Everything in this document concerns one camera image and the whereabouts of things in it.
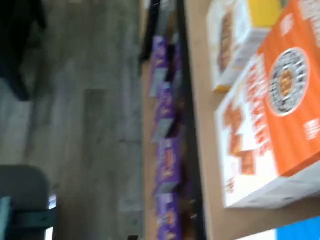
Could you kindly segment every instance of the orange cereal box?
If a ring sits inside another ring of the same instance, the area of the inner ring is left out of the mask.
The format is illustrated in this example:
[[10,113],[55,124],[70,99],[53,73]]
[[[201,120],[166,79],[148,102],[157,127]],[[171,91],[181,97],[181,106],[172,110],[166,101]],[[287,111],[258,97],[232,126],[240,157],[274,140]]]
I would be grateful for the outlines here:
[[320,191],[319,103],[320,0],[291,0],[215,113],[227,208]]

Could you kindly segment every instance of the white box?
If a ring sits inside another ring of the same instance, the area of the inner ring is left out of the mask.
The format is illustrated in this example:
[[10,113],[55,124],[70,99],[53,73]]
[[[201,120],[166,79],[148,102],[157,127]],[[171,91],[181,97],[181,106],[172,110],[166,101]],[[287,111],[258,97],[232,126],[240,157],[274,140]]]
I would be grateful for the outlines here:
[[279,0],[213,0],[207,14],[212,89],[225,92],[281,13]]
[[280,208],[320,190],[320,1],[311,2],[290,1],[215,113],[227,208]]

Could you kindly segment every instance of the cereal box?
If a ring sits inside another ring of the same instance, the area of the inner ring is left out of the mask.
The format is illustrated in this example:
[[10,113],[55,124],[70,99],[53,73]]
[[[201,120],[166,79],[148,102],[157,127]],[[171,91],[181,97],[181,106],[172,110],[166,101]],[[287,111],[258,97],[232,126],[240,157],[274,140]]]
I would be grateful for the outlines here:
[[178,197],[175,193],[157,197],[158,240],[181,240],[182,231],[178,210]]
[[159,85],[165,81],[168,69],[168,42],[162,36],[155,36],[153,37],[151,57],[150,98],[157,97]]
[[163,82],[159,88],[155,111],[152,142],[157,143],[165,138],[171,129],[176,117],[173,88],[170,82]]
[[320,217],[300,221],[288,226],[264,231],[239,240],[318,240]]
[[213,0],[207,15],[212,89],[226,92],[282,10],[279,0]]
[[291,0],[215,113],[224,204],[320,190],[320,1]]
[[157,174],[154,195],[170,193],[180,182],[179,138],[161,139],[157,148]]

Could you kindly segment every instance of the black chair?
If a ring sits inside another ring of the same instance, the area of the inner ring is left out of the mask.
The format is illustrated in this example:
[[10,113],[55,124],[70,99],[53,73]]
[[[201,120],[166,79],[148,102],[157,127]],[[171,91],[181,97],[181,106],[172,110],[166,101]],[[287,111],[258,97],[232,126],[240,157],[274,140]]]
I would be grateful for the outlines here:
[[41,0],[0,0],[0,78],[21,101],[30,95],[20,72],[33,22],[45,30],[47,20]]

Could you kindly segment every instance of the wooden table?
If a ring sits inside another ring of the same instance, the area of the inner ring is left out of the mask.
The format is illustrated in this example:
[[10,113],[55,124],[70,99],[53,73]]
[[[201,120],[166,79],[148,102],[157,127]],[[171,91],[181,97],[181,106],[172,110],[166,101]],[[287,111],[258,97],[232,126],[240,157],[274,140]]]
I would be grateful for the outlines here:
[[[141,0],[140,29],[144,34],[147,10]],[[220,166],[217,154],[214,112],[224,94],[211,91],[211,72],[207,36],[207,11],[211,0],[184,0],[187,19],[190,72],[196,134],[204,201],[206,236],[209,240],[234,240],[258,232],[319,216],[318,198],[309,198],[278,210],[224,209]],[[145,239],[157,239],[155,203],[151,198],[156,172],[155,145],[150,143],[155,101],[148,98],[150,65],[142,65],[143,151],[145,183]]]

